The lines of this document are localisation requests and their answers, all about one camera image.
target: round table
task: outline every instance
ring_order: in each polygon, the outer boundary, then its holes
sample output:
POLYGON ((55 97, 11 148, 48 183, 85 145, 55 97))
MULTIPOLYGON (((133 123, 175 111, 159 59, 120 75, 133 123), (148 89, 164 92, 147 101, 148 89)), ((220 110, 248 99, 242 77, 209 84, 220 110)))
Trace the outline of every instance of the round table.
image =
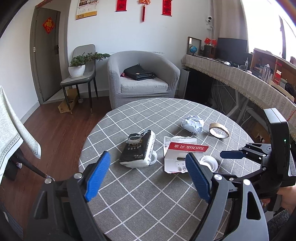
MULTIPOLYGON (((79 171, 83 172, 103 151, 111 154, 110 168, 89 208, 98 227, 112 241, 187 241, 196 230, 207 203, 198 196, 188 173, 164 172, 163 138, 175 135, 192 136, 198 144, 208 145, 205 155, 216 158, 220 173, 240 177, 260 168, 246 158, 220 157, 222 150, 237 150, 253 141, 234 121, 204 105, 183 99, 153 98, 112 110, 87 137, 79 161, 79 171), (193 136, 181 128, 188 115, 199 115, 205 121, 202 133, 193 136), (217 139, 210 135, 209 125, 214 122, 224 125, 230 138, 217 139), (145 129, 156 134, 154 150, 158 162, 137 169, 120 165, 118 159, 128 135, 145 129)), ((216 238, 223 235, 230 208, 229 199, 216 238)))

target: red label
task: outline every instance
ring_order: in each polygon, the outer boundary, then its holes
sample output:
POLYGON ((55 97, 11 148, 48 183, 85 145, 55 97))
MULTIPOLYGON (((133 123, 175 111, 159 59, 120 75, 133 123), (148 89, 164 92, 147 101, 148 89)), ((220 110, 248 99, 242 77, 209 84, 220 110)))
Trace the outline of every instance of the red label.
POLYGON ((172 16, 172 0, 163 0, 163 15, 172 16))
POLYGON ((171 142, 169 146, 169 150, 181 150, 181 151, 194 151, 194 152, 205 152, 207 151, 208 146, 194 145, 194 144, 183 144, 171 142))
POLYGON ((127 0, 117 0, 117 7, 116 7, 117 12, 126 11, 126 1, 127 0))

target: chair leg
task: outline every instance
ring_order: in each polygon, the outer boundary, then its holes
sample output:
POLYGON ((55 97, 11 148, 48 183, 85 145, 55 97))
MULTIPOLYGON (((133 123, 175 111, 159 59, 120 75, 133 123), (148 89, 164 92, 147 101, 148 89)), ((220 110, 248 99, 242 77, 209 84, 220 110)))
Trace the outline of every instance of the chair leg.
POLYGON ((80 93, 79 93, 78 85, 76 85, 76 89, 77 89, 78 99, 80 99, 80 93))
POLYGON ((92 113, 91 83, 88 82, 87 85, 88 85, 88 87, 89 87, 89 106, 91 107, 91 113, 92 113))
POLYGON ((96 98, 99 99, 99 96, 98 96, 98 89, 96 87, 96 77, 94 78, 94 89, 96 90, 96 98))
POLYGON ((69 108, 69 110, 70 110, 70 113, 71 113, 71 115, 72 115, 72 110, 71 110, 71 107, 70 107, 70 103, 69 103, 69 100, 68 100, 68 97, 67 97, 67 93, 66 93, 66 89, 65 89, 65 87, 63 87, 63 92, 64 92, 65 99, 66 99, 66 102, 67 102, 67 106, 68 106, 68 108, 69 108))

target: roll of tape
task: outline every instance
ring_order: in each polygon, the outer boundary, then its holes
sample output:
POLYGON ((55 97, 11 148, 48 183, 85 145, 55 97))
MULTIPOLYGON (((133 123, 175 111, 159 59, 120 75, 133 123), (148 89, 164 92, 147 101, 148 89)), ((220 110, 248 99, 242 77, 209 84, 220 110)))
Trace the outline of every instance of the roll of tape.
POLYGON ((209 132, 214 136, 214 137, 217 137, 217 138, 220 138, 220 139, 226 139, 229 137, 229 131, 227 130, 227 128, 223 125, 221 125, 220 123, 212 123, 210 124, 210 127, 209 127, 209 132), (225 132, 225 134, 218 134, 215 132, 214 128, 217 128, 217 129, 220 129, 222 131, 225 132))

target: doorway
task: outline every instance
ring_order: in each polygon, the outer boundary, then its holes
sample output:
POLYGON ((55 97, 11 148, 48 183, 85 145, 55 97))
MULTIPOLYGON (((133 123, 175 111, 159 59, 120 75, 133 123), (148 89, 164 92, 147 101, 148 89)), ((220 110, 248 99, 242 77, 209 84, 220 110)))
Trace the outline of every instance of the doorway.
POLYGON ((40 104, 61 89, 59 60, 60 11, 35 8, 30 37, 32 75, 40 104))

